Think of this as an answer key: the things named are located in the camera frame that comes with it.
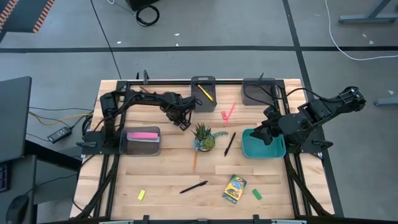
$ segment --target potted succulent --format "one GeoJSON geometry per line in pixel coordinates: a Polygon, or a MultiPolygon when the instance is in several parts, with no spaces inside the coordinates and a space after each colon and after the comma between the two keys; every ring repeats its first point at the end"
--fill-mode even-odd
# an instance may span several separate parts
{"type": "Polygon", "coordinates": [[[218,131],[217,133],[212,134],[211,128],[207,128],[203,123],[197,124],[195,131],[196,132],[192,131],[195,135],[193,148],[194,150],[201,152],[208,152],[212,150],[216,145],[216,138],[218,136],[228,134],[227,131],[218,131]]]}

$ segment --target white cable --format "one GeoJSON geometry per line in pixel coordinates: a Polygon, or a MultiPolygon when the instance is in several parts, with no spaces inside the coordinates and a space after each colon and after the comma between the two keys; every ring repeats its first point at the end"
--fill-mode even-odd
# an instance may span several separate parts
{"type": "Polygon", "coordinates": [[[379,56],[379,57],[373,57],[373,58],[353,58],[351,56],[349,56],[348,54],[346,54],[346,52],[342,51],[336,44],[335,39],[333,38],[333,35],[331,34],[331,19],[330,19],[330,12],[329,12],[329,6],[328,6],[328,0],[325,0],[325,4],[326,4],[326,9],[328,11],[328,18],[329,18],[329,34],[330,34],[330,38],[333,41],[333,43],[335,44],[335,46],[337,47],[337,49],[343,53],[345,56],[347,56],[349,59],[352,60],[357,60],[357,61],[365,61],[365,60],[373,60],[373,59],[381,59],[381,58],[395,58],[398,57],[398,55],[391,55],[391,56],[379,56]]]}

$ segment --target pink marker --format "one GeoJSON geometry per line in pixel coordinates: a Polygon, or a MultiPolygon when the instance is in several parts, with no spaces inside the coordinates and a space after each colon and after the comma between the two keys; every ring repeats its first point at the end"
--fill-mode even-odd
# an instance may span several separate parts
{"type": "Polygon", "coordinates": [[[144,133],[144,132],[133,132],[127,133],[128,140],[156,140],[159,137],[157,133],[144,133]]]}
{"type": "Polygon", "coordinates": [[[224,128],[225,128],[225,126],[228,124],[229,118],[230,118],[231,115],[232,115],[232,110],[234,110],[235,105],[236,105],[236,102],[234,102],[234,104],[233,104],[232,107],[231,107],[231,110],[229,111],[229,115],[228,115],[228,117],[226,118],[225,123],[224,123],[224,128]]]}

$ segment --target green eraser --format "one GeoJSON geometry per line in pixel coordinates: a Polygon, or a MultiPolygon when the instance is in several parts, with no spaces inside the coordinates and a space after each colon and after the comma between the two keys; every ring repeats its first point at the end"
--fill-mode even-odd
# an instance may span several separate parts
{"type": "Polygon", "coordinates": [[[262,199],[261,194],[257,191],[257,189],[254,189],[252,192],[253,192],[254,196],[256,196],[256,198],[258,200],[262,199]]]}

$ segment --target black floor stripe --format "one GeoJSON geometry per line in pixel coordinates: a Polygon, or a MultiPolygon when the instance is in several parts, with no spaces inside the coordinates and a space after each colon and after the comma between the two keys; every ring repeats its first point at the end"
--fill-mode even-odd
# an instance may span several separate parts
{"type": "MultiPolygon", "coordinates": [[[[113,52],[184,52],[184,51],[294,51],[290,46],[189,46],[189,47],[113,47],[113,52]]],[[[107,47],[77,48],[1,48],[0,53],[89,53],[110,52],[107,47]]]]}
{"type": "MultiPolygon", "coordinates": [[[[295,49],[297,60],[298,60],[298,66],[300,67],[301,75],[303,78],[304,87],[312,90],[311,83],[310,83],[310,77],[308,76],[307,67],[305,66],[303,52],[300,48],[299,37],[297,36],[296,27],[294,26],[294,21],[293,21],[293,17],[292,17],[292,12],[290,11],[289,2],[287,0],[282,0],[282,2],[284,3],[287,23],[289,25],[290,34],[292,35],[294,49],[295,49]]],[[[313,96],[311,94],[308,94],[307,96],[308,96],[308,100],[313,99],[313,96]]]]}
{"type": "MultiPolygon", "coordinates": [[[[300,47],[301,51],[338,51],[337,47],[300,47]]],[[[344,52],[349,51],[398,51],[398,46],[358,46],[358,47],[346,47],[342,46],[339,48],[344,52]]]]}
{"type": "MultiPolygon", "coordinates": [[[[304,61],[304,57],[303,57],[303,52],[302,52],[303,48],[300,47],[299,37],[297,36],[296,28],[295,28],[293,17],[292,17],[292,12],[291,12],[290,6],[289,6],[289,2],[288,2],[288,0],[282,0],[282,2],[284,4],[287,23],[289,25],[290,34],[292,35],[292,40],[293,40],[293,44],[295,47],[298,65],[300,67],[300,71],[302,74],[304,87],[312,90],[311,83],[310,83],[310,77],[308,76],[307,67],[305,66],[305,61],[304,61]]],[[[308,100],[312,100],[313,95],[308,94],[307,98],[308,98],[308,100]]],[[[323,134],[322,128],[318,128],[317,131],[321,131],[323,134]]],[[[326,179],[327,179],[328,186],[329,186],[330,197],[332,199],[332,204],[335,209],[335,214],[338,217],[343,217],[344,214],[343,214],[343,209],[341,207],[340,196],[338,195],[338,191],[337,191],[335,176],[333,175],[333,172],[332,173],[327,172],[327,171],[332,170],[330,158],[327,158],[327,159],[328,159],[328,161],[326,162],[326,165],[325,165],[325,163],[323,163],[323,165],[325,167],[325,173],[328,174],[328,175],[326,175],[326,179]]]]}
{"type": "MultiPolygon", "coordinates": [[[[186,51],[287,51],[295,52],[336,52],[336,47],[300,47],[300,46],[188,46],[188,47],[114,47],[113,52],[186,52],[186,51]]],[[[343,51],[398,51],[398,46],[340,47],[343,51]]],[[[75,48],[0,48],[1,53],[101,53],[110,52],[107,47],[75,48]]]]}

